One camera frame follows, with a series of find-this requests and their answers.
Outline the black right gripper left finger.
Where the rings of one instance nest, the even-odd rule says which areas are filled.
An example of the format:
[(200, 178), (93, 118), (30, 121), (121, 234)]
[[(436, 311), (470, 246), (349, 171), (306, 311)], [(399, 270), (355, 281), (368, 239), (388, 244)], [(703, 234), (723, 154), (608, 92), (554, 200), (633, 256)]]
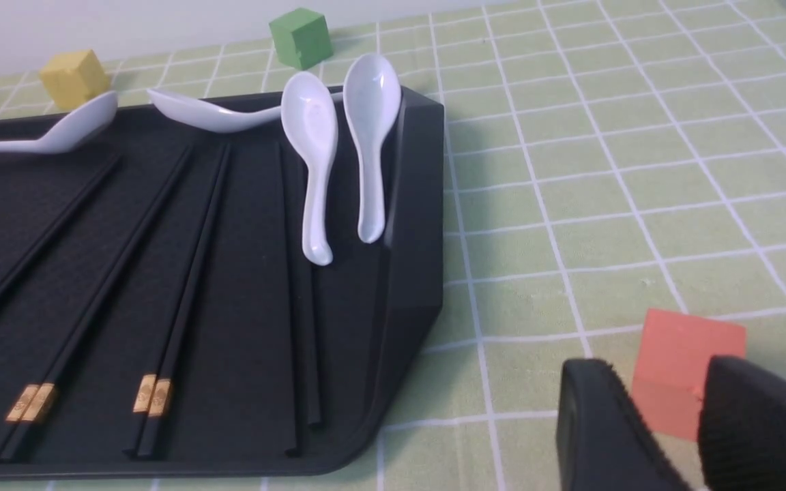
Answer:
[(689, 490), (608, 361), (562, 364), (556, 453), (562, 490)]

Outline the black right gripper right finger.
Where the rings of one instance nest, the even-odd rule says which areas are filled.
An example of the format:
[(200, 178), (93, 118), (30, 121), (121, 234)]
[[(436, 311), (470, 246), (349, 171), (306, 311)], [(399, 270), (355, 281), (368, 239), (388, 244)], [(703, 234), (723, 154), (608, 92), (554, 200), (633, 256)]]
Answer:
[(709, 361), (698, 450), (712, 490), (786, 490), (786, 380), (751, 361)]

